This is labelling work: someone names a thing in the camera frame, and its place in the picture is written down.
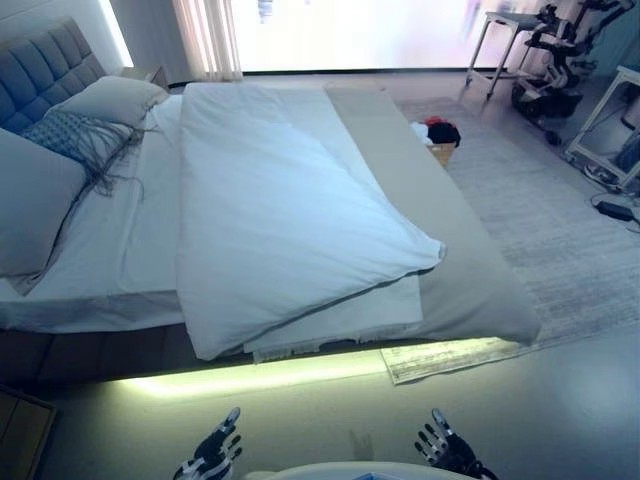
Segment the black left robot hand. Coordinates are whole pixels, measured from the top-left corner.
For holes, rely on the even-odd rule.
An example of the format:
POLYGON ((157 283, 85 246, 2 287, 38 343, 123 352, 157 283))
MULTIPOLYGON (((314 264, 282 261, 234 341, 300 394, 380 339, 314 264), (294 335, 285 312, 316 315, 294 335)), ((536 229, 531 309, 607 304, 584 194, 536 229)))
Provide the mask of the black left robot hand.
POLYGON ((242 453, 241 436, 236 434, 236 423, 241 409, 233 408, 194 451, 192 458, 182 462, 174 479, 231 479, 233 462, 242 453))

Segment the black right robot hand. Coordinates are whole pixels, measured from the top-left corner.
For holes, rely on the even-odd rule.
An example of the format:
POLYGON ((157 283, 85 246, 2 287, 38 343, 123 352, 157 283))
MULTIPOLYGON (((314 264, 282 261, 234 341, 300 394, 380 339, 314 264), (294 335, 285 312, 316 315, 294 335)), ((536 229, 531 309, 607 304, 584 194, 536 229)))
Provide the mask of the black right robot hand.
POLYGON ((431 411, 431 416, 434 425, 425 423, 414 442, 414 448, 429 466, 475 479, 498 480, 438 408, 431 411))

